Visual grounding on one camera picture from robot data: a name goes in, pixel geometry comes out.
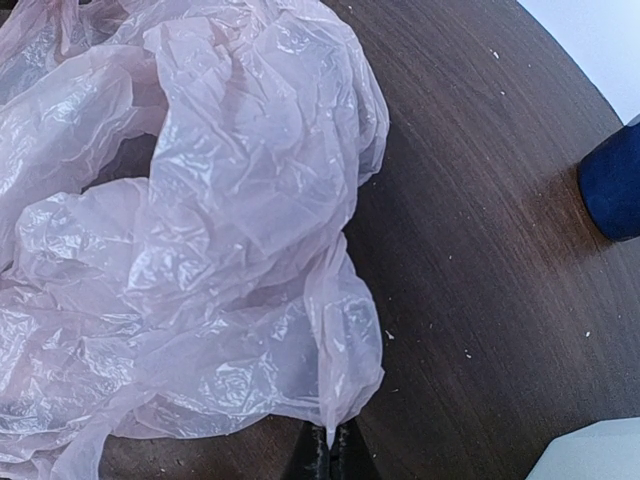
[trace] translucent pink plastic bag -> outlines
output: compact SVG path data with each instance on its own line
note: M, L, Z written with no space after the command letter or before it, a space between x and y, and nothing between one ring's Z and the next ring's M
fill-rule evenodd
M341 230L388 127L316 0L21 0L0 28L0 475L97 479L111 433L274 413L331 438L357 415L382 346Z

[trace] plastic bag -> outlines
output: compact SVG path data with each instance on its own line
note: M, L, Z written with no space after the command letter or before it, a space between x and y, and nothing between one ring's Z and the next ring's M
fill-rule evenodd
M357 415L382 345L341 230L388 127L316 0L21 0L0 28L0 474L97 479L111 433L274 413L331 438Z

